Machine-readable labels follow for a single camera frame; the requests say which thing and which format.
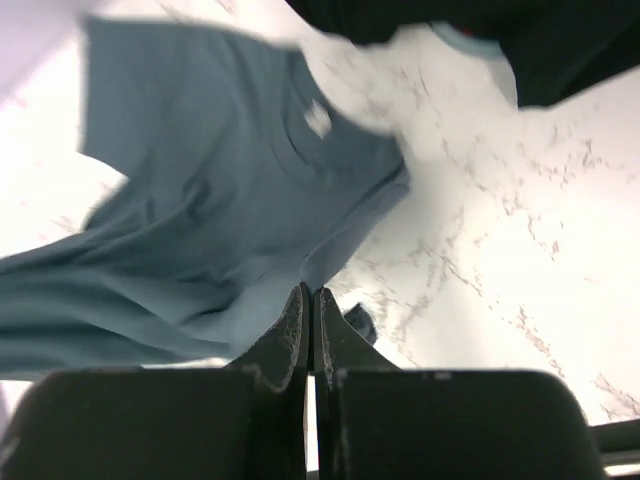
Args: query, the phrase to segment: white surface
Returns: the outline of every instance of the white surface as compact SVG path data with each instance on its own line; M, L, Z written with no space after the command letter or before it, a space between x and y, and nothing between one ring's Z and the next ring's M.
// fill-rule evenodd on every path
M98 0L0 1L0 103Z
M283 0L165 7L110 10L303 39L338 108L404 139L411 197L330 285L342 307L368 306L390 355L539 368L567 382L592 423L640 416L640 72L518 112L504 61L459 54L427 27L358 50L313 32ZM0 255L76 231L122 181L73 153L77 39L0 112Z

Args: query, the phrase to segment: teal t-shirt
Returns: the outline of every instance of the teal t-shirt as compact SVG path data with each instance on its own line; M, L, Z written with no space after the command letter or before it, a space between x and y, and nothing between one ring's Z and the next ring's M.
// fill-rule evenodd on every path
M129 181L84 232L0 261L0 378L233 358L406 195L396 141L340 116L300 51L205 26L86 30L84 153Z

